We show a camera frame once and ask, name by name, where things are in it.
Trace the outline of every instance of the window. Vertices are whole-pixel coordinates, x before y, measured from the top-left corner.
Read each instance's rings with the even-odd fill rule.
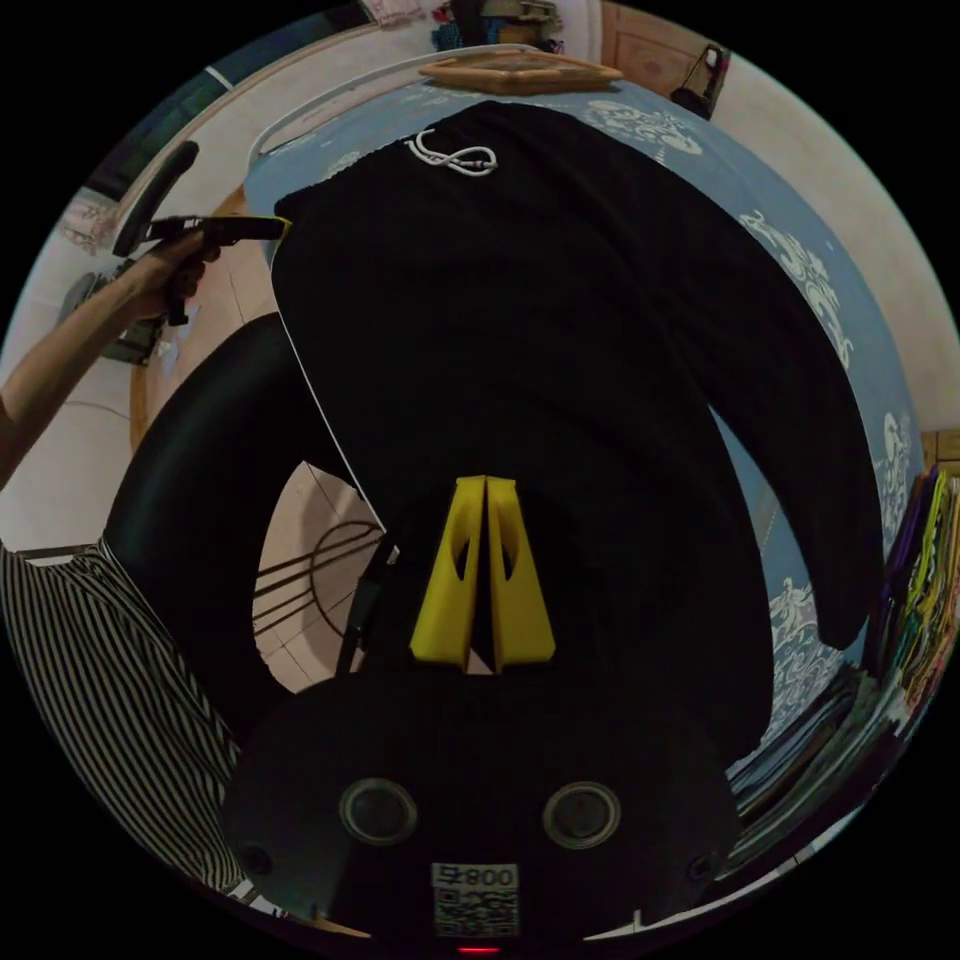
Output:
[[[231,84],[303,47],[370,22],[362,4],[353,2],[291,23],[223,57],[211,66]],[[158,153],[226,91],[204,71],[185,83],[134,127],[104,158],[87,186],[119,202]]]
[[[185,127],[224,94],[223,85],[203,72],[150,111],[103,159],[87,186],[119,202],[151,160]]]
[[[360,3],[315,13],[248,43],[211,66],[230,83],[238,84],[303,47],[369,22],[370,18]]]

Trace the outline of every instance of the stacked clothes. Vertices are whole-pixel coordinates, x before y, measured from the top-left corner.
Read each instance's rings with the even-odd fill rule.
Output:
[[[960,478],[933,467],[914,485],[907,513],[896,579],[887,581],[868,643],[878,673],[899,679],[907,711],[919,719],[960,629]]]
[[[719,881],[769,855],[838,797],[850,809],[868,798],[936,693],[958,627],[960,479],[934,467],[914,481],[862,668],[845,666],[765,750],[728,772],[744,831]]]

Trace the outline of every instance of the wooden cutting board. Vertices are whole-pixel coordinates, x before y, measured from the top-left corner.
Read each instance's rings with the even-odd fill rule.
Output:
[[[592,92],[606,90],[623,79],[612,67],[534,50],[491,50],[451,57],[421,67],[420,73],[439,86],[500,96]]]

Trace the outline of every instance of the wall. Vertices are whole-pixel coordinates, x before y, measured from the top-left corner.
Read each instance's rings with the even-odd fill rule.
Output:
[[[960,338],[933,268],[864,162],[803,101],[737,57],[713,124],[777,171],[839,237],[883,311],[919,427],[960,424]]]

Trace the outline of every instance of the black handheld tool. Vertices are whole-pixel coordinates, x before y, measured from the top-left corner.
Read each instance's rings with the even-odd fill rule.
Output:
[[[129,257],[144,243],[172,240],[201,229],[209,246],[230,247],[240,240],[279,240],[287,222],[275,217],[164,217],[153,216],[173,189],[174,184],[189,170],[200,148],[192,140],[177,147],[163,162],[157,175],[140,195],[130,216],[117,235],[114,256]],[[167,323],[182,326],[187,322],[182,298],[171,293]]]

